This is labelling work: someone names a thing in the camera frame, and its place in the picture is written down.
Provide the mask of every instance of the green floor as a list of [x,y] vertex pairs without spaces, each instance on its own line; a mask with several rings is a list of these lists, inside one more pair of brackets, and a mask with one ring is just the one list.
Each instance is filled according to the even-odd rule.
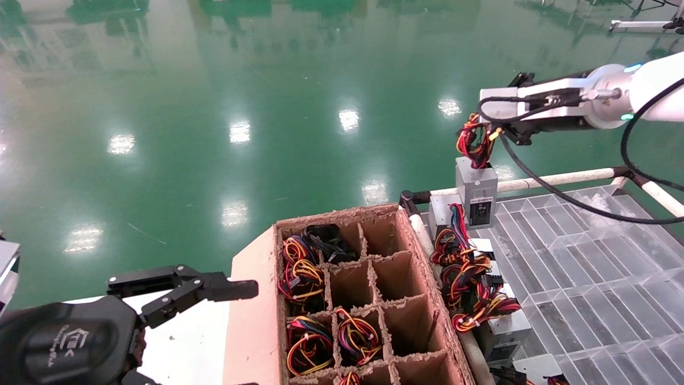
[[[684,49],[674,34],[609,35],[632,13],[610,1],[8,1],[0,227],[23,249],[14,307],[99,295],[132,269],[229,272],[278,219],[453,186],[454,132],[480,88]],[[681,181],[656,167],[681,164],[684,132],[640,128],[639,163]],[[541,174],[612,166],[621,131],[519,151]],[[493,163],[521,176],[503,149]]]

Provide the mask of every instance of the black wire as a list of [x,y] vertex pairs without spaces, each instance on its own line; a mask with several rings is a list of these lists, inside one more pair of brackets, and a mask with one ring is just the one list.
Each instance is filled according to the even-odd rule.
[[634,114],[634,118],[632,118],[632,120],[629,121],[629,123],[627,123],[627,127],[624,128],[624,133],[622,134],[622,141],[620,142],[620,155],[622,156],[622,161],[624,162],[624,164],[629,168],[630,171],[632,171],[636,175],[639,175],[639,176],[644,177],[646,179],[660,183],[664,186],[674,188],[675,190],[684,191],[684,186],[682,186],[680,184],[676,184],[676,183],[671,182],[669,180],[664,180],[664,179],[660,179],[658,177],[654,177],[652,175],[649,175],[649,174],[639,170],[639,168],[636,166],[636,164],[632,163],[632,161],[629,159],[629,155],[627,154],[627,143],[629,142],[629,135],[632,133],[632,129],[634,128],[634,125],[639,120],[639,118],[641,118],[641,116],[644,113],[646,113],[646,111],[648,111],[651,107],[653,107],[661,99],[668,96],[669,94],[674,92],[677,88],[680,88],[681,86],[684,86],[684,78],[675,82],[673,85],[667,87],[662,92],[660,92],[658,95],[655,95],[651,100],[649,100],[646,104],[644,104],[644,106],[641,107],[641,109],[639,109],[639,111],[637,111],[636,114]]
[[[639,170],[632,161],[630,161],[629,156],[627,154],[627,144],[629,141],[629,135],[634,128],[634,125],[639,121],[639,119],[642,117],[643,114],[646,113],[653,105],[661,101],[664,97],[668,96],[670,93],[674,92],[677,88],[680,88],[682,85],[684,85],[684,79],[680,79],[673,85],[667,87],[664,89],[662,92],[660,92],[658,95],[655,95],[651,100],[649,100],[646,104],[644,104],[639,111],[637,111],[636,114],[634,114],[634,117],[627,123],[627,126],[624,129],[624,133],[622,134],[622,141],[620,143],[620,154],[622,155],[622,160],[624,163],[627,165],[627,168],[632,171],[633,173],[637,175],[641,175],[642,177],[648,178],[649,180],[652,180],[654,182],[658,182],[660,184],[663,184],[665,186],[669,186],[672,188],[675,188],[680,191],[684,191],[684,186],[676,184],[674,182],[670,182],[668,180],[660,179],[653,177],[652,175],[649,175],[641,170]],[[648,219],[648,218],[633,218],[631,216],[623,216],[623,215],[617,215],[612,212],[608,211],[603,211],[599,210],[595,207],[589,206],[586,203],[580,202],[569,195],[565,194],[561,190],[558,190],[556,187],[546,183],[542,178],[540,178],[538,175],[532,172],[527,165],[523,163],[523,161],[518,158],[518,156],[513,152],[513,148],[511,148],[510,143],[508,140],[505,138],[504,135],[501,136],[501,142],[503,143],[503,147],[506,148],[506,151],[508,152],[508,155],[513,159],[513,162],[520,167],[521,170],[527,176],[530,178],[534,179],[541,185],[541,187],[547,189],[549,192],[557,195],[559,198],[566,200],[570,203],[572,203],[575,206],[578,206],[580,208],[583,208],[584,210],[587,210],[589,212],[593,212],[594,214],[605,216],[610,219],[615,219],[617,221],[623,221],[623,222],[628,222],[628,223],[639,223],[642,225],[671,225],[674,223],[682,223],[684,222],[684,216],[676,217],[676,218],[669,218],[669,219]]]
[[523,170],[527,176],[530,178],[534,179],[541,185],[541,187],[546,188],[550,193],[556,194],[559,198],[566,200],[570,203],[572,203],[575,206],[578,206],[580,208],[583,208],[584,210],[587,210],[589,212],[593,212],[594,214],[605,216],[610,219],[615,219],[617,221],[623,221],[623,222],[629,222],[629,223],[639,223],[642,225],[671,225],[673,223],[681,223],[684,222],[684,216],[679,217],[679,218],[671,218],[671,219],[648,219],[648,218],[633,218],[631,216],[623,216],[623,215],[617,215],[613,214],[612,212],[609,211],[603,211],[599,210],[595,207],[589,206],[586,203],[582,203],[575,198],[572,198],[571,196],[565,194],[561,190],[558,190],[556,187],[544,182],[542,178],[540,178],[538,175],[533,173],[521,160],[518,158],[518,156],[513,152],[513,148],[511,148],[510,143],[508,140],[504,137],[501,136],[501,143],[503,143],[503,147],[506,149],[508,152],[508,155],[510,155],[511,159],[513,159],[513,162],[520,167],[520,170]]
[[505,123],[519,122],[525,118],[529,118],[532,115],[537,115],[537,114],[540,114],[542,112],[553,110],[554,108],[566,107],[568,105],[576,104],[576,103],[579,103],[581,101],[581,99],[575,98],[575,99],[563,101],[562,103],[552,103],[549,105],[545,105],[543,107],[539,107],[535,110],[528,111],[528,112],[526,112],[520,116],[515,116],[512,118],[506,118],[506,119],[492,118],[491,116],[485,114],[484,111],[482,111],[482,106],[485,103],[489,103],[490,101],[511,101],[511,102],[522,102],[522,101],[524,101],[524,102],[530,102],[530,101],[546,101],[546,99],[540,99],[538,97],[534,97],[534,98],[531,98],[531,97],[486,97],[486,98],[482,99],[481,101],[479,101],[479,103],[477,104],[477,112],[479,113],[480,116],[482,116],[483,118],[485,118],[486,120],[488,120],[492,123],[505,124]]

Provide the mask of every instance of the colorful wires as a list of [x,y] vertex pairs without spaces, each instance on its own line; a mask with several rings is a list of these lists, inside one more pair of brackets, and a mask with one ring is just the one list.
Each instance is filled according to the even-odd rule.
[[324,275],[317,267],[321,262],[338,264],[358,260],[335,224],[309,225],[301,235],[288,237],[282,243],[282,257],[285,271],[278,281],[278,289],[291,304],[294,314],[315,313],[326,307]]
[[468,121],[458,132],[456,149],[471,160],[474,169],[484,169],[494,149],[494,141],[501,133],[501,128],[491,130],[490,123],[479,123],[479,114],[470,114]]
[[564,375],[555,375],[547,378],[548,385],[569,385]]
[[288,262],[307,259],[312,264],[318,264],[318,255],[309,247],[301,236],[293,235],[282,243],[282,256]]
[[466,230],[463,206],[452,203],[449,208],[451,209],[450,227],[437,234],[434,240],[434,253],[430,256],[432,263],[440,266],[457,263],[466,256],[472,258],[475,251]]
[[287,326],[287,368],[295,376],[307,375],[332,364],[332,335],[322,323],[305,316]]
[[515,298],[509,298],[501,293],[500,285],[485,286],[477,284],[477,301],[472,314],[455,314],[451,318],[451,325],[457,332],[465,333],[490,319],[512,314],[520,310],[520,304]]
[[474,257],[471,262],[463,259],[442,269],[442,290],[445,305],[449,310],[462,307],[461,296],[477,285],[478,279],[491,269],[490,259],[486,254]]
[[284,279],[278,282],[278,290],[300,314],[325,308],[324,287],[323,271],[309,259],[288,260]]
[[361,385],[361,379],[358,374],[349,373],[340,381],[339,385]]
[[344,309],[335,310],[344,321],[339,326],[338,339],[342,349],[348,353],[357,365],[364,365],[373,360],[381,350],[380,336],[368,322],[353,318]]

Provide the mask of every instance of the logo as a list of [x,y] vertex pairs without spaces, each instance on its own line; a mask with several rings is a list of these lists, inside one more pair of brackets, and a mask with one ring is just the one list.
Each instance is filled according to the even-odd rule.
[[69,358],[76,355],[76,350],[82,348],[86,345],[86,340],[88,339],[87,332],[81,328],[73,330],[69,333],[65,333],[69,330],[70,325],[64,325],[57,333],[57,336],[53,340],[52,348],[50,348],[50,358],[47,361],[47,367],[51,368],[55,365],[55,359],[59,354],[64,352],[64,357]]

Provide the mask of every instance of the cardboard box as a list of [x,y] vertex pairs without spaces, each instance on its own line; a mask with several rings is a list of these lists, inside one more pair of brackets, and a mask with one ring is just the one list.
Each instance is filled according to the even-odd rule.
[[[292,377],[285,364],[286,323],[294,314],[288,314],[276,288],[284,268],[282,241],[307,225],[325,223],[340,226],[360,260],[321,263],[326,309],[310,317],[330,326],[334,365]],[[235,257],[232,277],[256,279],[260,293],[231,304],[224,385],[337,385],[350,371],[360,375],[362,385],[475,385],[428,256],[395,204],[279,221]],[[341,320],[334,309],[339,307],[376,327],[381,358],[346,366],[337,342]]]

